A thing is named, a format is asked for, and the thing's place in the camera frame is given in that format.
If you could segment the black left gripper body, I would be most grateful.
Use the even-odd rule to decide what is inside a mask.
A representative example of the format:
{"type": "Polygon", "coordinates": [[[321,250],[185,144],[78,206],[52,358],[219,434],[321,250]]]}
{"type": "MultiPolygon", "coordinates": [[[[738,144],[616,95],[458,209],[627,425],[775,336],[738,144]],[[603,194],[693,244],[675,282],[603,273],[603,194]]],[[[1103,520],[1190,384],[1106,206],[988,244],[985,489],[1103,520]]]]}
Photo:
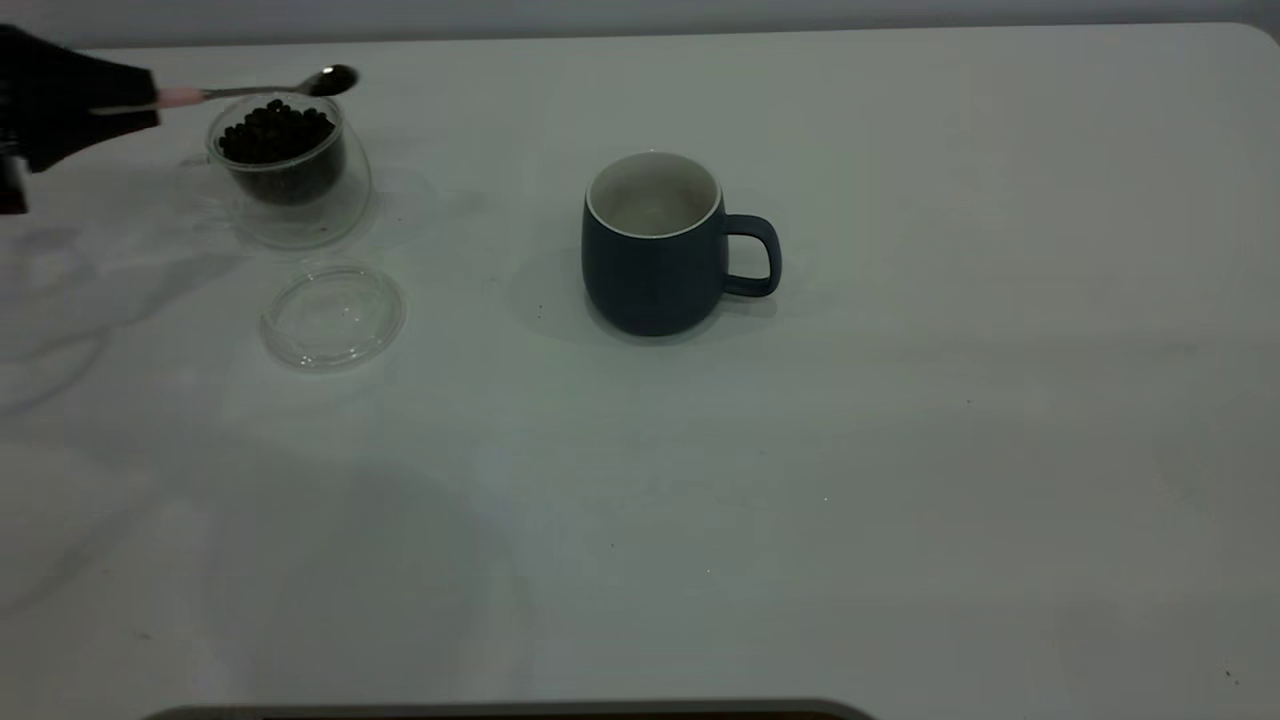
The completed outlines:
{"type": "Polygon", "coordinates": [[[8,152],[1,152],[0,160],[0,213],[3,217],[24,215],[29,211],[26,199],[26,160],[8,152]]]}

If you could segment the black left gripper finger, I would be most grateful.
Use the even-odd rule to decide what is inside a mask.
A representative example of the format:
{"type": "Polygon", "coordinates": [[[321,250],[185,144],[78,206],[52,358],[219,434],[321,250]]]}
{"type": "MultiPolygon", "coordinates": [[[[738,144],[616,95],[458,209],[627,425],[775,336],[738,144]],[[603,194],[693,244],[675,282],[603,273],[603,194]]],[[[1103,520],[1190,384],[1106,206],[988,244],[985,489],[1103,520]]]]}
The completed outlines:
{"type": "Polygon", "coordinates": [[[157,100],[150,70],[1,27],[3,105],[23,111],[147,106],[157,100]]]}
{"type": "Polygon", "coordinates": [[[79,110],[37,117],[28,111],[4,109],[3,170],[18,170],[20,165],[26,165],[32,173],[45,172],[95,145],[159,124],[156,111],[102,115],[79,110]]]}

